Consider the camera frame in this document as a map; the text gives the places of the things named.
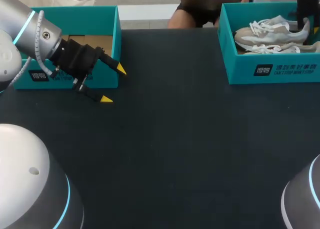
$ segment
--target floor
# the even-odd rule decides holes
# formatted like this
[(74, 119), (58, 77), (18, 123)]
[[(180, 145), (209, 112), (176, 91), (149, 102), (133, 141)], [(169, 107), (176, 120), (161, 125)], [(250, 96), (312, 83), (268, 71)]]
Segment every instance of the floor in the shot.
[(164, 29), (179, 3), (180, 0), (96, 0), (99, 6), (118, 5), (122, 29)]

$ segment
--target cable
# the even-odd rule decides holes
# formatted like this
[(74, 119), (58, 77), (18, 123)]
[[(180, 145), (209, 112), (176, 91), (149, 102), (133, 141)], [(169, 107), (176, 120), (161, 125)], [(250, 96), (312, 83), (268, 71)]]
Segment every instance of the cable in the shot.
[(42, 20), (45, 16), (45, 12), (43, 10), (41, 10), (39, 12), (39, 17), (38, 17), (38, 22), (37, 22), (37, 25), (36, 25), (36, 31), (35, 31), (35, 48), (34, 48), (34, 51), (35, 51), (35, 57), (36, 57), (36, 60), (39, 64), (39, 66), (41, 67), (41, 69), (48, 75), (50, 76), (52, 74), (52, 71), (49, 70), (45, 64), (43, 63), (42, 59), (41, 59), (41, 55), (40, 55), (40, 31), (41, 31), (41, 24), (42, 24)]
[(9, 87), (12, 86), (20, 77), (21, 75), (25, 72), (25, 70), (28, 68), (32, 58), (29, 56), (28, 60), (26, 60), (24, 66), (21, 68), (20, 72), (14, 77), (14, 79), (11, 81), (9, 84)]

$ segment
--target shoebox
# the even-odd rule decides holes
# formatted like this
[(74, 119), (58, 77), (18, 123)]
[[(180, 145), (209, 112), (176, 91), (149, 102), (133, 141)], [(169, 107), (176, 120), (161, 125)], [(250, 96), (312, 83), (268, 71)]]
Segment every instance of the shoebox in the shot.
[[(295, 2), (227, 3), (222, 6), (218, 37), (229, 84), (320, 82), (319, 53), (238, 53), (233, 33), (249, 23), (282, 17), (296, 21)], [(314, 38), (311, 43), (320, 41)]]
[[(34, 10), (43, 10), (45, 18), (62, 29), (63, 39), (101, 47), (120, 61), (122, 36), (117, 6), (37, 7)], [(22, 58), (24, 65), (27, 57), (22, 55)], [(49, 60), (45, 60), (45, 65), (52, 71), (56, 68)], [(73, 80), (63, 71), (54, 79), (49, 78), (37, 61), (32, 60), (13, 86), (15, 89), (71, 89)], [(85, 84), (90, 88), (117, 88), (118, 74), (98, 60)]]

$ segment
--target sneaker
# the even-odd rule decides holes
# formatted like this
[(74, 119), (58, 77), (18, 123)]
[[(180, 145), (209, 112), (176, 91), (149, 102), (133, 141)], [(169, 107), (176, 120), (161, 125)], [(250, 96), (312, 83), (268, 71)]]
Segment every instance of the sneaker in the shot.
[(310, 31), (310, 21), (304, 19), (304, 27), (299, 32), (296, 21), (285, 20), (282, 16), (273, 19), (254, 21), (250, 27), (238, 30), (234, 41), (244, 49), (251, 49), (254, 45), (285, 45), (288, 43), (302, 44), (306, 41)]
[[(273, 26), (276, 24), (280, 24), (280, 23), (288, 23), (290, 26), (290, 31), (291, 32), (297, 32), (298, 31), (298, 21), (296, 20), (287, 20), (285, 18), (283, 18), (281, 15), (278, 15), (272, 19), (265, 19), (265, 20), (261, 20), (259, 22), (253, 22), (253, 23), (258, 23), (258, 25), (264, 26), (264, 25), (269, 25), (269, 26)], [(236, 31), (236, 33), (241, 32), (241, 31), (246, 31), (246, 30), (251, 30), (251, 27), (244, 27), (241, 28), (239, 30)]]
[(283, 54), (283, 53), (300, 53), (300, 48), (296, 46), (298, 44), (292, 43), (292, 45), (282, 48), (279, 45), (254, 45), (252, 48), (247, 49), (245, 55), (254, 55), (254, 54)]
[(287, 50), (291, 47), (299, 48), (300, 53), (320, 53), (320, 41), (317, 41), (313, 45), (299, 45), (296, 43), (289, 43), (281, 46), (281, 50)]

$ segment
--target laptop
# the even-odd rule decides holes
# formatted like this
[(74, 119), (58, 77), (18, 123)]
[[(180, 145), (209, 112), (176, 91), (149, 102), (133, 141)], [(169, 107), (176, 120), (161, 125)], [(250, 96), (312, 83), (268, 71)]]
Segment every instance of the laptop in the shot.
[(239, 3), (240, 0), (181, 0), (181, 4), (189, 8), (215, 11), (220, 10), (223, 3)]

